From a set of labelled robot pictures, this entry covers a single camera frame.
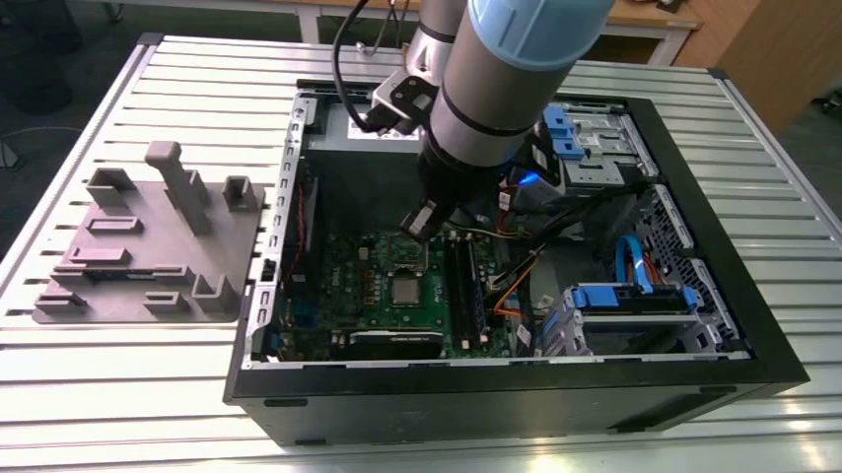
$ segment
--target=motherboard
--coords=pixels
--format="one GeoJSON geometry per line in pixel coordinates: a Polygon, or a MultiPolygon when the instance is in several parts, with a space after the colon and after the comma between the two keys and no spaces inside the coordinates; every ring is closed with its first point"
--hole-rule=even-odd
{"type": "Polygon", "coordinates": [[[381,342],[432,358],[508,357],[509,329],[488,324],[485,304],[497,270],[486,236],[445,232],[422,244],[400,233],[329,235],[320,294],[290,300],[282,317],[282,357],[357,358],[342,348],[381,342]]]}

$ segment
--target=robotic arm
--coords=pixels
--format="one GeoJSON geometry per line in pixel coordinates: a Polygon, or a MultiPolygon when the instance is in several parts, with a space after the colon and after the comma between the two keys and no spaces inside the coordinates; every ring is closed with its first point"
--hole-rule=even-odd
{"type": "Polygon", "coordinates": [[[494,191],[613,2],[469,0],[450,47],[465,1],[424,1],[408,71],[376,92],[376,109],[397,116],[369,128],[426,132],[424,198],[402,223],[416,239],[430,239],[456,208],[494,191]]]}

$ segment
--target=blue led light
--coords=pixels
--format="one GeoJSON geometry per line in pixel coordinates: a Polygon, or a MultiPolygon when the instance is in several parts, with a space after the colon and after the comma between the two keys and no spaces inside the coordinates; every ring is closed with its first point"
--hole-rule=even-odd
{"type": "Polygon", "coordinates": [[[536,172],[530,172],[522,180],[517,182],[518,185],[530,185],[538,181],[538,174],[536,172]]]}

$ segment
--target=slotted metal surface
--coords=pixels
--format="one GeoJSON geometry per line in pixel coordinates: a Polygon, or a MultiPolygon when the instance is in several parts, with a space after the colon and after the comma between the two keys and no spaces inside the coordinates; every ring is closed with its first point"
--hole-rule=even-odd
{"type": "MultiPolygon", "coordinates": [[[[35,297],[91,201],[83,179],[94,169],[159,179],[142,162],[146,143],[175,140],[207,182],[237,173],[273,184],[295,81],[330,79],[329,56],[328,46],[175,36],[137,49],[0,266],[0,467],[842,469],[840,225],[730,85],[702,70],[582,63],[562,91],[656,102],[813,379],[776,398],[662,434],[281,448],[221,400],[234,324],[34,323],[35,297]],[[215,458],[223,462],[206,462],[215,458]]],[[[342,60],[349,81],[381,80],[401,56],[364,59],[349,49],[342,60]]],[[[255,251],[262,245],[259,238],[255,251]]]]}

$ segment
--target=ram slot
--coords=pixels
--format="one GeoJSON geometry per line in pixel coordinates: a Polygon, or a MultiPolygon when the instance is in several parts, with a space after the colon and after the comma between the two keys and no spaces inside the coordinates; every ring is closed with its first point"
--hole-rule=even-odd
{"type": "Polygon", "coordinates": [[[484,289],[472,240],[453,238],[445,245],[445,283],[454,347],[464,350],[477,348],[489,338],[484,289]]]}

